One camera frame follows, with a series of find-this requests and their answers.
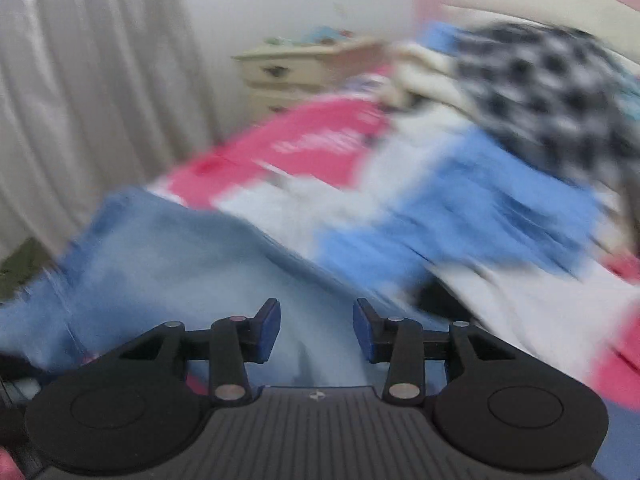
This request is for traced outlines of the black white plaid shirt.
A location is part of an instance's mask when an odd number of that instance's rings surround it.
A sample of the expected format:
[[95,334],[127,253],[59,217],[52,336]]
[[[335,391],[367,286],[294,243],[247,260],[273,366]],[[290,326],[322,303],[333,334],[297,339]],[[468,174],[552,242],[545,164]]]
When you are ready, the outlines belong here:
[[639,177],[639,78],[593,36],[496,23],[462,30],[456,73],[476,122],[507,151],[567,182]]

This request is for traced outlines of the blue denim jeans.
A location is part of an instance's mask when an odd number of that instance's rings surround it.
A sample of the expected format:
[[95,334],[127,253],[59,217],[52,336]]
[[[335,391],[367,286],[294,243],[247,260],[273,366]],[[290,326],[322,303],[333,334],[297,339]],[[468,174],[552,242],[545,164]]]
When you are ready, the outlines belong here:
[[274,298],[282,322],[255,386],[382,386],[352,329],[361,289],[251,224],[130,188],[109,197],[53,270],[1,310],[1,351],[50,373],[78,367],[168,321],[205,330]]

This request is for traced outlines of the light blue shirt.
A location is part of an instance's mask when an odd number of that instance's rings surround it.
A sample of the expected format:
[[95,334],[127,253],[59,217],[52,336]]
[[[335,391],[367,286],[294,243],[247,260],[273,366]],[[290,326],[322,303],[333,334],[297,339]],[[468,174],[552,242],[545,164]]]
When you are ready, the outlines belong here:
[[591,182],[530,166],[475,118],[435,170],[380,220],[322,233],[318,263],[370,289],[415,282],[429,263],[574,271],[597,220]]

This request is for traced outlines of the cream bedside nightstand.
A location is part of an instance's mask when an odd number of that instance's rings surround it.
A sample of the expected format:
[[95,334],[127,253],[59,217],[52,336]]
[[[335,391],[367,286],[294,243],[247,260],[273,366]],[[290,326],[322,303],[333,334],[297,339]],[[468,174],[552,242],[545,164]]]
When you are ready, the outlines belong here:
[[280,114],[319,93],[341,87],[352,77],[372,72],[385,58],[386,42],[352,37],[334,44],[265,46],[234,60],[255,121]]

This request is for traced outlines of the pink floral bed blanket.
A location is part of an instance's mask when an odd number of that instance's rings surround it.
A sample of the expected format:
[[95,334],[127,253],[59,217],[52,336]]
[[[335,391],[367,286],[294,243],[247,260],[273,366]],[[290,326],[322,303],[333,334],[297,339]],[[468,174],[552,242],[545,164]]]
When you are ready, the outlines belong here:
[[[262,177],[266,165],[293,176],[314,177],[336,188],[349,188],[354,183],[356,171],[376,141],[390,128],[395,115],[413,114],[424,107],[442,104],[431,102],[405,112],[386,112],[378,99],[381,84],[381,76],[372,76],[365,92],[324,94],[274,115],[169,171],[152,183],[151,191],[182,206],[222,211],[215,205],[216,198]],[[602,262],[616,276],[639,289],[636,258],[612,250]],[[393,299],[326,272],[394,304],[413,304],[412,296],[404,300]],[[623,327],[620,340],[611,353],[592,364],[588,377],[576,379],[608,400],[626,408],[638,408],[639,309]]]

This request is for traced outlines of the cream knit sweater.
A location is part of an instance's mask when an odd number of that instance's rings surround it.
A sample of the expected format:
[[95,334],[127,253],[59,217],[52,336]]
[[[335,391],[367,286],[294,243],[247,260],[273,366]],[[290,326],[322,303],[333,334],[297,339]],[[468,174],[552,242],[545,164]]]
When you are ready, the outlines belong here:
[[475,118],[476,106],[462,89],[454,70],[454,58],[413,41],[398,42],[388,49],[390,78],[378,90],[380,101],[405,110],[418,96],[451,106]]

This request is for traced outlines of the black garment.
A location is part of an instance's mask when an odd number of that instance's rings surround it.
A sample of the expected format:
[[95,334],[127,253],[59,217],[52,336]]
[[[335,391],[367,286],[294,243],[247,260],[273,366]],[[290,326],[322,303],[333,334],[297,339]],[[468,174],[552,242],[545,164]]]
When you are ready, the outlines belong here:
[[412,303],[421,311],[444,318],[449,322],[474,320],[472,312],[460,298],[439,278],[416,285],[411,289]]

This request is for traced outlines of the grey curtain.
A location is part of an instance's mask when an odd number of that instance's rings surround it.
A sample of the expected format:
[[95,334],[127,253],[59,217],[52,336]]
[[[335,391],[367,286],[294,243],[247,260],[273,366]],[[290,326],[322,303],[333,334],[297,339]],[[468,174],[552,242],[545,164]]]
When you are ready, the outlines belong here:
[[1,0],[1,250],[61,250],[115,188],[220,139],[182,0]]

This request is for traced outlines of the green folding stool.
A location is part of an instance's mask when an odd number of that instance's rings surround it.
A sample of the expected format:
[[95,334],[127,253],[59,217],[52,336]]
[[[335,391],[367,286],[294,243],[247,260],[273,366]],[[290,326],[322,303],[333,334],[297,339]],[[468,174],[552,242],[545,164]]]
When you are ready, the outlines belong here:
[[47,249],[33,237],[26,238],[1,261],[0,300],[10,301],[29,281],[52,261]]

